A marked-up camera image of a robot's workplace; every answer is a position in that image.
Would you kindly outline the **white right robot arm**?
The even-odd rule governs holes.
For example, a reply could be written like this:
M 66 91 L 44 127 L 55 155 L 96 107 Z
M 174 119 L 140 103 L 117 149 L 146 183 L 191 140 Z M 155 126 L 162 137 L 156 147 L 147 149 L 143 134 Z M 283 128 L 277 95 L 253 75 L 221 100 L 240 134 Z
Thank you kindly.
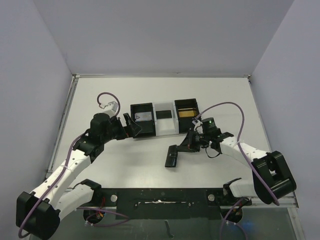
M 230 205 L 235 204 L 241 197 L 257 196 L 263 203 L 279 203 L 279 199 L 297 189 L 296 181 L 279 151 L 267 152 L 240 142 L 229 132 L 216 130 L 199 133 L 190 129 L 179 145 L 171 146 L 173 152 L 167 155 L 172 163 L 166 162 L 167 167 L 177 165 L 178 152 L 198 153 L 201 149 L 213 149 L 218 155 L 226 155 L 247 166 L 252 171 L 253 183 L 241 179 L 228 183 L 222 192 L 223 200 Z

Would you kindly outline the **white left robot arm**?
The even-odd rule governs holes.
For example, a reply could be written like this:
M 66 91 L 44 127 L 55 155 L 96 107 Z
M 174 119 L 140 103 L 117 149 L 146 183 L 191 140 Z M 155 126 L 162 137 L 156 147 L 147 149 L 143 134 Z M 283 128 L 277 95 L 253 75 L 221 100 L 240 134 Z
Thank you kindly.
M 111 140 L 123 140 L 138 135 L 142 128 L 125 113 L 126 125 L 120 118 L 106 113 L 97 113 L 90 127 L 70 145 L 65 161 L 38 187 L 30 193 L 22 192 L 16 201 L 16 226 L 18 237 L 34 235 L 41 240 L 50 239 L 61 220 L 81 205 L 95 206 L 102 199 L 101 186 L 87 181 L 68 194 L 67 188 L 77 176 L 94 162 Z

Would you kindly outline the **black leather card holder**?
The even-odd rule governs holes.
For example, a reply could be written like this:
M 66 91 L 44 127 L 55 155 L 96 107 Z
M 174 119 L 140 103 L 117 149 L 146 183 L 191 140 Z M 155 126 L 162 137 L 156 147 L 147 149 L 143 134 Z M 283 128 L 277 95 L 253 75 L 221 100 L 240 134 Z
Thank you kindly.
M 166 168 L 175 168 L 177 165 L 177 158 L 178 158 L 178 150 L 177 145 L 170 145 L 168 147 L 167 156 L 165 160 L 165 167 Z

